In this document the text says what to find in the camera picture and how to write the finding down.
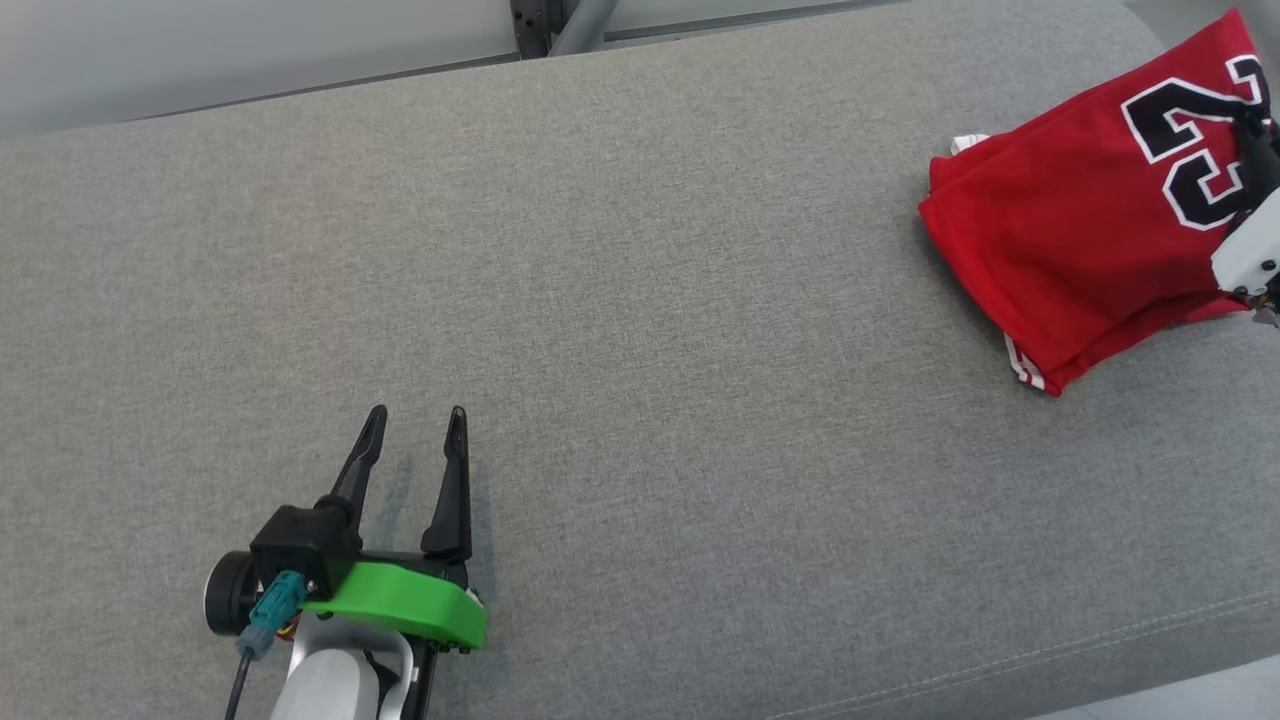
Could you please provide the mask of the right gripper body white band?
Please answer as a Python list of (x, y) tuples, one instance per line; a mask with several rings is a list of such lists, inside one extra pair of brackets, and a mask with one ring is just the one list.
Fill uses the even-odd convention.
[(1228, 234), (1210, 266), (1222, 292), (1252, 304), (1277, 302), (1279, 190)]

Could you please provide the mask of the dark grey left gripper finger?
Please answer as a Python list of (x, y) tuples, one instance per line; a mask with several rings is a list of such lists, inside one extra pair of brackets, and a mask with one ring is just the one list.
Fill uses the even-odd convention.
[(468, 421), (462, 406), (453, 406), (443, 445), (445, 468), (431, 523), (422, 533), (424, 556), (440, 562), (466, 562), (472, 556), (472, 509), (468, 456)]
[(370, 475), (380, 459), (388, 416), (388, 409), (383, 404), (371, 409), (330, 492), (316, 502), (316, 509), (340, 510), (347, 527), (358, 527), (361, 523)]

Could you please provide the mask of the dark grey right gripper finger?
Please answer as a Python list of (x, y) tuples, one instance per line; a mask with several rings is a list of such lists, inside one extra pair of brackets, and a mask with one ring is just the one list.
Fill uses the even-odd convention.
[(1248, 217), (1279, 188), (1277, 126), (1262, 109), (1240, 105), (1233, 128), (1243, 183), (1234, 217)]

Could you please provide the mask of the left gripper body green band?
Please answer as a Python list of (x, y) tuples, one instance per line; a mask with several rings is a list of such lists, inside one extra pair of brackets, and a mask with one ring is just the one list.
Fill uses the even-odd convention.
[(303, 612), (330, 614), (365, 626), (422, 638), (439, 650), (470, 652), (486, 639), (477, 596), (451, 579), (385, 559), (357, 561), (334, 594), (296, 570), (259, 574), (250, 553), (224, 555), (204, 591), (204, 616), (218, 635), (233, 635), (239, 655), (265, 655)]

